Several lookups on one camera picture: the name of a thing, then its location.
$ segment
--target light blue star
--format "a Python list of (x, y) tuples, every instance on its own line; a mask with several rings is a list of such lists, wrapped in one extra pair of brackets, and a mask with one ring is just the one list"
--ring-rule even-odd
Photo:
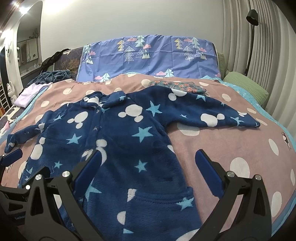
[(152, 101), (150, 101), (150, 107), (146, 110), (149, 110), (152, 112), (152, 115), (155, 116), (155, 113), (162, 113), (161, 111), (158, 110), (159, 105), (154, 105)]
[(204, 102), (205, 102), (205, 96), (204, 95), (197, 95), (196, 99), (200, 99), (200, 98), (202, 98), (204, 100)]
[(61, 166), (62, 164), (60, 164), (60, 162), (58, 161), (58, 162), (55, 162), (55, 165), (54, 165), (54, 168), (58, 168), (59, 169), (59, 167)]
[(64, 115), (59, 115), (57, 118), (54, 119), (54, 121), (61, 120), (62, 119), (62, 116), (64, 116)]
[(78, 144), (78, 140), (81, 138), (82, 136), (76, 137), (76, 134), (74, 133), (73, 137), (71, 139), (66, 139), (67, 141), (69, 141), (67, 144), (71, 144), (71, 143), (75, 143)]
[(194, 197), (191, 198), (191, 199), (187, 199), (186, 197), (183, 198), (183, 201), (181, 202), (177, 202), (176, 204), (177, 205), (180, 205), (182, 208), (181, 208), (181, 211), (187, 207), (192, 207), (192, 201), (193, 201)]
[(236, 117), (236, 118), (230, 117), (230, 118), (231, 118), (231, 119), (234, 119), (234, 120), (237, 121), (237, 126), (239, 126), (239, 123), (240, 123), (240, 122), (244, 122), (244, 121), (242, 121), (242, 120), (239, 120), (238, 117)]
[(152, 126), (146, 127), (145, 129), (142, 129), (141, 127), (139, 127), (139, 132), (137, 134), (132, 135), (132, 137), (139, 137), (140, 143), (141, 143), (145, 137), (153, 136), (151, 133), (149, 133), (150, 128), (152, 128)]
[(33, 168), (31, 168), (30, 170), (26, 169), (28, 173), (32, 174), (32, 170)]
[(109, 109), (110, 109), (110, 107), (107, 108), (107, 109), (102, 108), (102, 112), (105, 113), (105, 111), (106, 111), (106, 110), (109, 110)]
[(87, 190), (86, 190), (86, 192), (85, 192), (85, 198), (87, 199), (87, 201), (89, 201), (89, 195), (90, 195), (90, 193), (102, 193), (102, 192), (100, 192), (98, 189), (96, 189), (96, 188), (94, 188), (93, 186), (92, 186), (92, 183), (93, 183), (93, 181), (94, 180), (92, 180), (91, 181), (91, 183), (89, 184), (89, 187), (87, 188)]
[(147, 171), (145, 168), (146, 164), (147, 164), (147, 162), (141, 162), (141, 160), (139, 160), (139, 164), (135, 167), (139, 169), (139, 172), (140, 171)]

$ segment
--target folded cloth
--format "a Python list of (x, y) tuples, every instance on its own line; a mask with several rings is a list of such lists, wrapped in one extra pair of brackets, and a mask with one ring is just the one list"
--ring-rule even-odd
[(15, 105), (26, 108), (31, 101), (36, 97), (42, 87), (50, 86), (52, 83), (37, 85), (33, 83), (19, 95), (19, 97), (15, 101)]
[(67, 80), (71, 78), (70, 70), (56, 70), (56, 71), (47, 71), (38, 75), (35, 79), (32, 79), (28, 84), (29, 87), (31, 84), (48, 84), (50, 82), (55, 83), (62, 80)]

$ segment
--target lavender cloth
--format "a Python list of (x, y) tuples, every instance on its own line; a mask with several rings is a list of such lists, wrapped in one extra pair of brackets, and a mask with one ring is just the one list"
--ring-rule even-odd
[(35, 83), (31, 84), (29, 87), (24, 89), (24, 91), (19, 95), (14, 104), (26, 108), (36, 97), (42, 87), (50, 86), (51, 84), (52, 83), (42, 85), (36, 85)]

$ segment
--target metal bolt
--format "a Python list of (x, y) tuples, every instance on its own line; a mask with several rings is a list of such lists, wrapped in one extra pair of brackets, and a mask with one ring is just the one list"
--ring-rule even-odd
[(70, 172), (69, 172), (69, 171), (64, 171), (64, 172), (62, 173), (62, 176), (63, 176), (63, 177), (69, 177), (69, 176), (70, 176)]
[(232, 172), (232, 171), (228, 171), (228, 172), (227, 172), (227, 176), (228, 176), (228, 177), (234, 177), (235, 174), (234, 174), (234, 172)]
[(35, 177), (35, 179), (38, 181), (38, 180), (40, 180), (42, 178), (42, 175), (41, 174), (38, 174), (38, 175), (36, 175), (36, 177)]
[(258, 180), (258, 181), (260, 181), (262, 179), (262, 177), (257, 174), (257, 175), (255, 175), (255, 179)]

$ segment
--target pajama sleeve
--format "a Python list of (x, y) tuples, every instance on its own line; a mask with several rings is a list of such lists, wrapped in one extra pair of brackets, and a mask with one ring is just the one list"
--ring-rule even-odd
[(66, 114), (67, 108), (67, 105), (63, 105), (56, 111), (48, 110), (35, 125), (28, 126), (14, 134), (9, 134), (7, 136), (6, 147), (4, 152), (10, 152), (13, 149), (13, 147), (17, 144), (26, 143), (26, 141), (30, 138), (39, 135), (43, 131), (45, 131), (51, 124), (58, 124), (58, 122)]
[(152, 86), (134, 92), (130, 97), (164, 127), (174, 121), (196, 127), (260, 126), (249, 114), (204, 95)]

